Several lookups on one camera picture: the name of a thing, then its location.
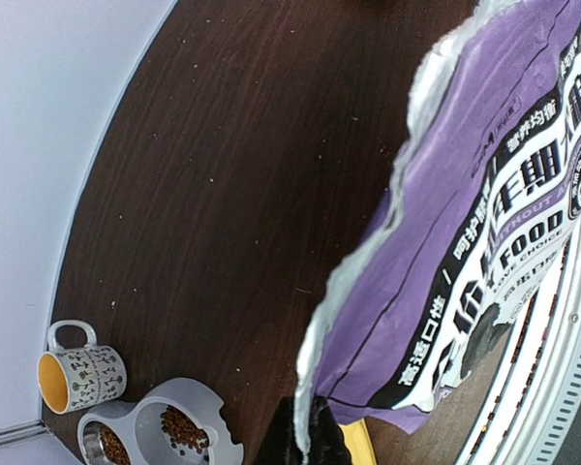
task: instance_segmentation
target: mug pattern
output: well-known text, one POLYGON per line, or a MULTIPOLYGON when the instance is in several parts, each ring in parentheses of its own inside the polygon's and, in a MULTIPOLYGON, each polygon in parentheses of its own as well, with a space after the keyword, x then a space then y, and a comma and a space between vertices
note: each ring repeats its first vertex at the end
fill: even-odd
POLYGON ((68 410, 92 407, 123 394, 127 384, 125 364, 108 346, 69 349, 54 353, 67 375, 68 410))

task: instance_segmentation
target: mug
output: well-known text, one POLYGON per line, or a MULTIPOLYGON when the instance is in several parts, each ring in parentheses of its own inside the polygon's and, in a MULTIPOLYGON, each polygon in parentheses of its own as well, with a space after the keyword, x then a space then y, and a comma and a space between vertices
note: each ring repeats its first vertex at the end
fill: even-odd
POLYGON ((127 370, 110 346, 98 346, 91 325, 79 320, 54 323, 47 330, 47 352, 39 358, 41 396, 55 414, 66 414, 120 397, 127 386, 127 370), (86 333, 86 345, 65 349, 56 340, 63 326, 77 326, 86 333))

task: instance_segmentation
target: purple bag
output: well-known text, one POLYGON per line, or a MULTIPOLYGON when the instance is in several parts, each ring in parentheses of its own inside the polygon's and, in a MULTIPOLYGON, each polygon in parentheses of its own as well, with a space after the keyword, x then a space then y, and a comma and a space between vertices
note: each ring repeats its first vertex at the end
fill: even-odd
POLYGON ((520 316, 581 214, 581 0, 486 0, 415 77, 411 139, 297 360, 340 423, 414 432, 520 316))

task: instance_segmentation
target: mug handle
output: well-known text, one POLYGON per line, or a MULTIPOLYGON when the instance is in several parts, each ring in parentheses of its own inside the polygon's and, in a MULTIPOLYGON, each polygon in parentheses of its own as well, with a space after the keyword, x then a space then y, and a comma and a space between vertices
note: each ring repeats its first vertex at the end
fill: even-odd
POLYGON ((47 330, 47 347, 50 352, 64 351, 65 348, 58 344, 56 339, 56 331, 63 326, 77 326, 86 333, 86 345, 84 347, 96 346, 97 345, 97 333, 93 326, 86 322, 80 320, 63 320, 61 322, 56 322, 47 330))

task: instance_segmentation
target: dark brown wooden surface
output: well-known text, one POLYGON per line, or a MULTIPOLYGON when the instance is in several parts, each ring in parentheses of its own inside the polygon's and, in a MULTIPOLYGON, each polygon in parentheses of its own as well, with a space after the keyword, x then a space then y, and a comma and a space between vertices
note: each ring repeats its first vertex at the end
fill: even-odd
MULTIPOLYGON (((292 392, 327 276, 387 186, 414 70, 473 4, 177 5, 88 180, 53 317, 84 319, 123 355, 127 400, 173 377, 199 379, 226 400, 251 462, 292 392)), ((481 397, 482 380, 458 394, 467 423, 466 395, 481 397)), ((72 450, 79 417, 44 413, 72 450)), ((420 443, 371 428, 380 464, 451 463, 462 441, 446 441, 442 461, 434 447, 417 452, 448 434, 440 423, 420 443)))

